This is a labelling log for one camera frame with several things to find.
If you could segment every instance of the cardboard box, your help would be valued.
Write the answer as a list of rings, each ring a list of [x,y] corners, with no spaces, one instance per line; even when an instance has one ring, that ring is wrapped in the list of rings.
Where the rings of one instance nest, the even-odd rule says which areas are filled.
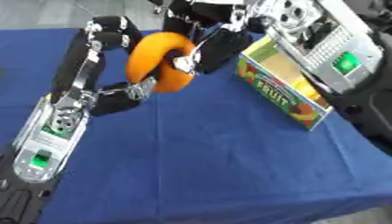
[[[333,108],[275,45],[266,36],[243,51],[238,75],[285,114],[313,130]]]

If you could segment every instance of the green light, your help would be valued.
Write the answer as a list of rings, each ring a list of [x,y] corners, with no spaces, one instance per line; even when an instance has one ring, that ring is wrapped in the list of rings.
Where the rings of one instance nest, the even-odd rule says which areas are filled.
[[[45,168],[49,159],[51,158],[51,153],[49,151],[40,150],[31,160],[31,165],[37,167]]]
[[[349,74],[361,64],[350,52],[344,52],[334,62],[333,66],[343,75]]]

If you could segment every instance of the blue tablecloth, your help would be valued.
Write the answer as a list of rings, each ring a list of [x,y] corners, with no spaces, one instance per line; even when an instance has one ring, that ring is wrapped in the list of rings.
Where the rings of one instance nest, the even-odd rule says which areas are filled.
[[[0,144],[47,93],[75,30],[0,31]],[[101,85],[124,81],[109,52]],[[300,224],[392,202],[392,158],[332,113],[303,130],[234,75],[94,118],[40,223]]]

